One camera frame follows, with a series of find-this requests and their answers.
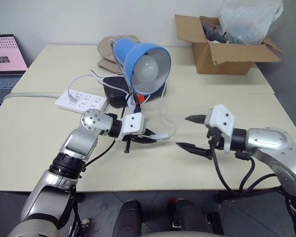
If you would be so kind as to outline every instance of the plastic bag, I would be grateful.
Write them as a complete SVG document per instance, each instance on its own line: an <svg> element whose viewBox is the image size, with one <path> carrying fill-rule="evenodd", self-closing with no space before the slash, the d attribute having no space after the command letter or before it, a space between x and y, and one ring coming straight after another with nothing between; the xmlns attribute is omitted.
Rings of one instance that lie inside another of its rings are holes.
<svg viewBox="0 0 296 237"><path fill-rule="evenodd" d="M281 0L226 0L218 17L231 43L261 44L282 11Z"/></svg>

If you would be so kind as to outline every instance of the cardboard box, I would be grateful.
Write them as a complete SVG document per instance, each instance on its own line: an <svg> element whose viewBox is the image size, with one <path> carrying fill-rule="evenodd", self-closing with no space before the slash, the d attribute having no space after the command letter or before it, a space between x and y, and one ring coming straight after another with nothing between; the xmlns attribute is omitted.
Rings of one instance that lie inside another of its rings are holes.
<svg viewBox="0 0 296 237"><path fill-rule="evenodd" d="M201 22L219 25L216 17L175 15L177 37L192 42L192 50L199 74L245 75L256 62L280 62L268 46L282 53L270 37L260 45L208 42Z"/></svg>

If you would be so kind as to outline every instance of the light bulb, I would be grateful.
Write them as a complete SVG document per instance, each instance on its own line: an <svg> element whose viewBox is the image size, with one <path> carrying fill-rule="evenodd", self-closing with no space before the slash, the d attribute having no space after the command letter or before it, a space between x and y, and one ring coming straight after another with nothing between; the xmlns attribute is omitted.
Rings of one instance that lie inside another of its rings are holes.
<svg viewBox="0 0 296 237"><path fill-rule="evenodd" d="M141 82L152 82L158 76L159 67L156 60L149 56L143 55L134 68L134 75Z"/></svg>

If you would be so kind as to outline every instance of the electrical outlet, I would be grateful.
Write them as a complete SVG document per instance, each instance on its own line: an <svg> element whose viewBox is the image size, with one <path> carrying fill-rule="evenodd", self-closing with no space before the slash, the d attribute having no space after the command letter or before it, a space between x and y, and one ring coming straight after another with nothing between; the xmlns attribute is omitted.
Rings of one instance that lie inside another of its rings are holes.
<svg viewBox="0 0 296 237"><path fill-rule="evenodd" d="M77 102L70 102L67 90L56 100L55 105L61 109L70 110L82 114L88 109L105 111L108 105L106 97L84 93L77 90L69 90Z"/></svg>

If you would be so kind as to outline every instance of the laptop keyboard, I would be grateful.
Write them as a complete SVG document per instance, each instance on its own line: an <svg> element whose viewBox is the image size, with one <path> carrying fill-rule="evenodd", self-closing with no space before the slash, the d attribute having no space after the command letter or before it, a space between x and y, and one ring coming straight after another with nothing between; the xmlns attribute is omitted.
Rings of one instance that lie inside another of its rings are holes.
<svg viewBox="0 0 296 237"><path fill-rule="evenodd" d="M18 82L20 77L15 78L0 78L0 90L2 89L12 89Z"/></svg>

